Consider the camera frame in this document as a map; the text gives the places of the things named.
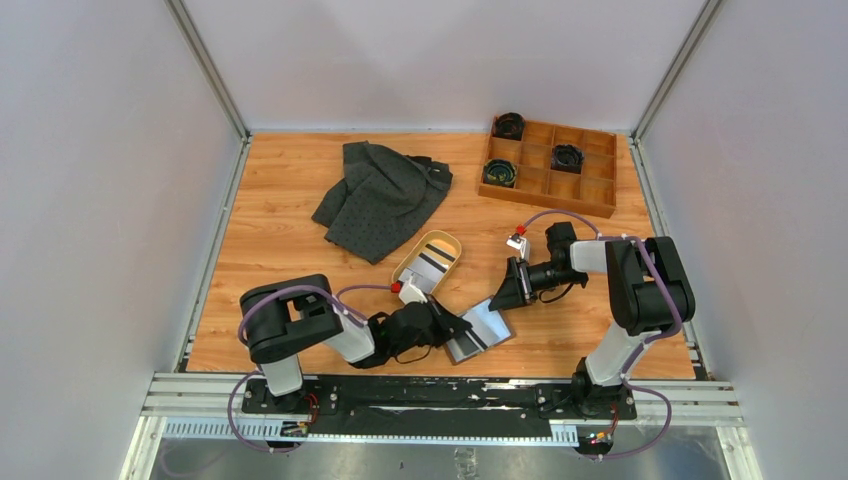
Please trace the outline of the brown leather card holder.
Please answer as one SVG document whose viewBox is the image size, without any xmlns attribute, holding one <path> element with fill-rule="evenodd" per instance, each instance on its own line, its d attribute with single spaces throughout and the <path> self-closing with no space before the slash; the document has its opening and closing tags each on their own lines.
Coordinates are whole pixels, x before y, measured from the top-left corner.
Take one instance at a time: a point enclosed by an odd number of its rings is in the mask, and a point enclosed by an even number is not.
<svg viewBox="0 0 848 480">
<path fill-rule="evenodd" d="M 488 309 L 490 299 L 491 297 L 484 299 L 459 316 L 470 322 L 473 326 L 470 330 L 474 330 L 481 337 L 482 341 L 488 345 L 488 349 L 483 353 L 499 346 L 514 336 L 514 332 L 502 316 L 501 311 L 490 311 Z"/>
</svg>

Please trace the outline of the oval wooden card tray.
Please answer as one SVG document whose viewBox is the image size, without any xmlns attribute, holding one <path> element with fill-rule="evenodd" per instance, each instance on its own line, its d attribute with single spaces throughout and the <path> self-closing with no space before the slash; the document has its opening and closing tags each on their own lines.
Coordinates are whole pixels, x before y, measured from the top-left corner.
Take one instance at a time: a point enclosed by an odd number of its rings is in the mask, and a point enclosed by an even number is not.
<svg viewBox="0 0 848 480">
<path fill-rule="evenodd" d="M 449 233 L 425 233 L 391 275 L 392 290 L 412 283 L 425 294 L 435 294 L 455 269 L 462 255 L 460 241 Z"/>
</svg>

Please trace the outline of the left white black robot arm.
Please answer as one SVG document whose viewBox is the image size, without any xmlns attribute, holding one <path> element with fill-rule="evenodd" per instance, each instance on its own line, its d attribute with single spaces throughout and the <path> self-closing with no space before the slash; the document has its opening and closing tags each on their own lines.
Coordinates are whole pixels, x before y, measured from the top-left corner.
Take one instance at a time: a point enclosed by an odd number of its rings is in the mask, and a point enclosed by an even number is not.
<svg viewBox="0 0 848 480">
<path fill-rule="evenodd" d="M 403 307 L 371 317 L 343 303 L 323 274 L 245 292 L 237 338 L 264 375 L 271 404 L 283 413 L 304 405 L 307 389 L 298 355 L 317 344 L 355 368 L 370 369 L 416 347 L 441 347 L 473 329 L 411 280 L 396 281 L 388 290 Z"/>
</svg>

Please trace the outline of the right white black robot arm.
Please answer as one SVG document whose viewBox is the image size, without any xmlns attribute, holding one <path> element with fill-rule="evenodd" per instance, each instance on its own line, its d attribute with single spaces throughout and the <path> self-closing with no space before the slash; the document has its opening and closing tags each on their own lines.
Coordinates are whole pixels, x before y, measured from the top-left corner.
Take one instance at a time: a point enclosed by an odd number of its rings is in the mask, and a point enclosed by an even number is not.
<svg viewBox="0 0 848 480">
<path fill-rule="evenodd" d="M 549 260 L 531 265 L 522 256 L 509 258 L 489 308 L 530 306 L 545 291 L 585 286 L 590 274 L 605 275 L 613 321 L 596 349 L 578 363 L 569 393 L 553 406 L 570 405 L 584 417 L 596 417 L 625 399 L 631 370 L 650 346 L 693 318 L 695 295 L 669 236 L 581 240 L 571 223 L 557 222 L 545 238 Z"/>
</svg>

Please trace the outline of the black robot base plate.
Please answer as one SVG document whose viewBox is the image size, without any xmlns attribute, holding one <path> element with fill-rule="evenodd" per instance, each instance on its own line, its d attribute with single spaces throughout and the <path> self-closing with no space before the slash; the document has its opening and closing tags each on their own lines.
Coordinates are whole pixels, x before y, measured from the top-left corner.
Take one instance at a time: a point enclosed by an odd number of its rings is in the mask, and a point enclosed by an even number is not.
<svg viewBox="0 0 848 480">
<path fill-rule="evenodd" d="M 634 420 L 631 398 L 585 416 L 566 405 L 566 382 L 511 383 L 502 378 L 319 375 L 300 390 L 274 397 L 263 379 L 248 380 L 245 414 L 304 415 L 315 433 L 437 437 L 535 438 L 553 420 Z"/>
</svg>

